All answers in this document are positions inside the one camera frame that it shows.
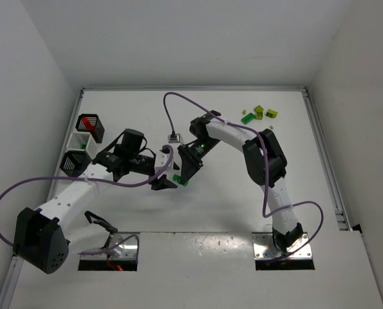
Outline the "green square lego brick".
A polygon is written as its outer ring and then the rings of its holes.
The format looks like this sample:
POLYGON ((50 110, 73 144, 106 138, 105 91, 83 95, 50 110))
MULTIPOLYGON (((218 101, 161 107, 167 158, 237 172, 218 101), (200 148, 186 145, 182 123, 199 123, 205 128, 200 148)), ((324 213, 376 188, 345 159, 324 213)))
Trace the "green square lego brick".
POLYGON ((183 182, 181 179, 181 176, 178 174, 173 174, 173 181, 184 186, 184 187, 188 186, 188 184, 189 184, 189 181, 183 182))

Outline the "dark green lego plate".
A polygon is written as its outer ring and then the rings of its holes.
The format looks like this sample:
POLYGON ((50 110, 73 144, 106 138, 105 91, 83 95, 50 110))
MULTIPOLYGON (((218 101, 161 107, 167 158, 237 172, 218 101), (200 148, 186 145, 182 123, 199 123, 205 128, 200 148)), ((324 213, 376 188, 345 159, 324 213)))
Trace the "dark green lego plate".
POLYGON ((251 121, 255 120, 256 119, 256 116, 253 114, 253 113, 248 113, 246 114, 242 119, 241 119, 241 122, 245 125, 247 125, 248 123, 250 123, 251 121))

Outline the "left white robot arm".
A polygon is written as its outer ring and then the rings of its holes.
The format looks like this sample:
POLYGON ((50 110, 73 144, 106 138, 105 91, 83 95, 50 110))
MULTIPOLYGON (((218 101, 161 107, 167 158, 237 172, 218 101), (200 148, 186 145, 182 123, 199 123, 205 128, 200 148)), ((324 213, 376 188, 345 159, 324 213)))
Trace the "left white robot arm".
POLYGON ((146 144, 143 133, 125 129, 60 194, 36 209, 22 210, 17 216, 14 255, 52 274, 71 252, 85 256, 110 254, 115 248, 111 238, 118 230, 104 218, 86 211, 87 227, 70 233, 67 229, 86 205, 110 185, 135 188, 149 184, 154 191, 177 187, 164 173, 173 166, 173 147, 163 145, 159 152, 144 156, 141 152, 146 144), (120 179, 130 172, 146 175, 147 179, 123 185, 120 179))

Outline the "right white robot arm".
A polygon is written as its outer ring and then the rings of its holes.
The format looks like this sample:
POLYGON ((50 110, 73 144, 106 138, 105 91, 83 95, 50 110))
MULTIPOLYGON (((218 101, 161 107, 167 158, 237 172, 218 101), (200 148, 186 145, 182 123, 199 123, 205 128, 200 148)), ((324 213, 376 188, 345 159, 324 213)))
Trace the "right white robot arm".
POLYGON ((287 159, 281 146, 269 129, 257 132, 220 120, 220 116, 212 110, 191 121, 189 131, 195 141, 178 146, 182 161, 180 183, 188 182, 203 167, 202 158, 219 142, 237 149, 244 156, 250 179, 264 192, 263 217, 272 219, 274 245, 286 252, 303 235, 303 228, 286 188, 287 159))

